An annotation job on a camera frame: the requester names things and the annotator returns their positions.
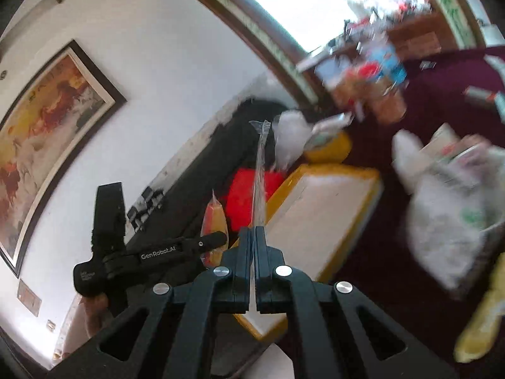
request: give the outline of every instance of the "table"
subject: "table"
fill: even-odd
[[[505,355],[505,329],[492,351],[470,364],[455,363],[453,349],[471,315],[487,290],[486,273],[463,301],[455,301],[412,257],[405,239],[404,216],[410,197],[403,190],[391,166],[391,140],[400,129],[418,135],[424,144],[447,122],[456,134],[481,134],[493,144],[505,147],[505,126],[497,114],[468,105],[463,90],[474,85],[503,90],[499,75],[484,62],[483,55],[505,59],[505,47],[467,50],[431,56],[435,68],[421,71],[419,60],[405,63],[410,80],[404,96],[407,113],[402,121],[379,126],[370,116],[348,130],[353,149],[345,164],[372,167],[380,171],[384,183],[382,198],[355,249],[334,281],[346,280],[450,363],[461,378],[494,377]],[[290,354],[292,337],[280,342]]]

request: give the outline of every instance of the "metal screw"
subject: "metal screw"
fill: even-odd
[[[275,273],[279,276],[289,276],[293,270],[287,265],[281,265],[275,268]]]
[[[226,276],[230,273],[230,270],[226,266],[218,266],[214,268],[214,275],[216,276]]]
[[[342,282],[335,283],[335,288],[337,288],[337,291],[340,293],[349,293],[353,290],[353,286],[344,280]]]
[[[152,287],[152,291],[156,295],[165,295],[170,290],[170,286],[164,282],[157,283]]]

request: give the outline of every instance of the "orange snack bag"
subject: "orange snack bag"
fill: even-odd
[[[219,266],[223,252],[228,249],[229,243],[228,226],[226,224],[224,209],[214,195],[214,191],[212,191],[212,199],[207,204],[207,208],[205,209],[204,221],[201,225],[200,236],[203,237],[217,231],[221,231],[226,234],[226,244],[210,252],[205,252],[201,256],[201,261],[204,263],[206,268]]]

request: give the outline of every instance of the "painting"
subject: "painting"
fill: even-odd
[[[0,254],[19,276],[51,192],[85,142],[125,102],[75,41],[32,78],[0,124]]]

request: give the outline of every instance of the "red cloth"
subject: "red cloth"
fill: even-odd
[[[268,201],[273,193],[284,182],[284,176],[277,172],[264,173],[264,193]],[[234,232],[242,226],[249,226],[252,218],[254,170],[240,168],[233,177],[230,190],[226,196],[226,216]]]

